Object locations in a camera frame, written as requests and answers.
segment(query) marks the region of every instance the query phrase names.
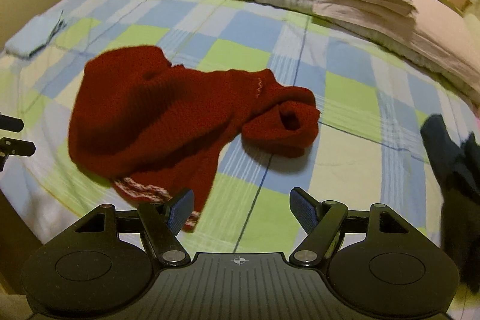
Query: mattress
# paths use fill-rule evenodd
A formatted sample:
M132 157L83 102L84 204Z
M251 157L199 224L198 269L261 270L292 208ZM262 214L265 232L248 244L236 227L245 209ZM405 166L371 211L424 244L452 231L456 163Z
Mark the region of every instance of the mattress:
M23 119L18 134L37 152L10 157L0 188L29 228L46 242L98 204L131 209L103 178L84 174L68 156L71 109L85 63L103 51L161 47L174 64L205 72L270 68L283 85L309 88L322 112L304 156L287 159L242 145L225 146L200 221L178 239L193 255L284 252L305 237L290 213L289 192L351 209L383 202L440 243L442 196L419 127L443 115L452 140L480 137L469 105L447 82L386 49L324 20L239 0L62 0L66 28L30 60L0 57L0 108ZM122 237L141 245L136 235ZM361 240L347 235L344 245ZM478 319L464 289L450 314Z

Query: crosshair symbol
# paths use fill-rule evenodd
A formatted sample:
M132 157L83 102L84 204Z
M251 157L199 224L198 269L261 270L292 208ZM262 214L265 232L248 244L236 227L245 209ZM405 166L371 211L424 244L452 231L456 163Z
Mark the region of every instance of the crosshair symbol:
M246 260L245 258L242 258L242 257L238 257L238 258L235 258L233 260L233 262L235 262L236 264L238 264L239 266L244 264L245 262L248 262L248 260Z

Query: bed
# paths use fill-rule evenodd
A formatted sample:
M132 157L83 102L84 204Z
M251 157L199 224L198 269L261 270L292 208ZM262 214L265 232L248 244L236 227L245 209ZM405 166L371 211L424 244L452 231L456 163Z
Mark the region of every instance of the bed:
M439 245L442 196L419 127L440 113L456 143L469 132L480 137L468 100L444 78L294 9L250 0L59 2L46 14L63 10L66 28L47 47L28 60L0 57L1 111L22 118L21 138L37 146L30 158L10 157L0 173L9 203L43 243L98 204L131 209L109 182L78 170L67 132L85 63L106 50L151 44L173 64L205 72L270 68L279 83L309 88L322 113L301 158L243 146L239 136L225 146L195 231L178 236L190 254L289 255L306 235L290 213L293 187L351 209L386 203ZM136 235L122 238L141 246ZM347 235L344 246L361 239ZM449 313L478 319L478 298L461 287Z

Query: triangular cutout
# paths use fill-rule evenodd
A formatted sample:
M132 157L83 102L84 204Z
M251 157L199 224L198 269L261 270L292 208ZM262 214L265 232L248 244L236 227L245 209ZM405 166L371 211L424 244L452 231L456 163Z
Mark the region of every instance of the triangular cutout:
M75 232L103 232L105 231L105 214L98 213L78 228Z
M386 234L407 234L408 231L390 213L380 213L380 232Z

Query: checkered bed sheet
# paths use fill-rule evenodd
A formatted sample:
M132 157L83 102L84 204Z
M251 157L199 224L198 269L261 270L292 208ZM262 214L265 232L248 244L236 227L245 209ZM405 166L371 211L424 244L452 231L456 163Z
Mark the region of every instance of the checkered bed sheet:
M47 13L58 9L67 27L49 46L30 60L0 58L0 111L22 118L21 137L37 146L30 158L9 158L0 188L43 242L98 204L130 209L107 181L71 162L68 123L88 60L109 49L152 44L172 63L206 72L268 67L280 83L309 88L322 112L319 135L301 158L244 147L239 137L224 148L195 232L179 234L190 253L289 255L305 237L289 209L295 186L351 209L386 203L439 244L442 196L419 126L441 113L454 141L469 131L479 135L474 114L445 81L323 20L267 5L63 0ZM124 239L139 244L135 235ZM359 239L348 235L346 243ZM475 298L463 309L463 294L452 315L480 318Z

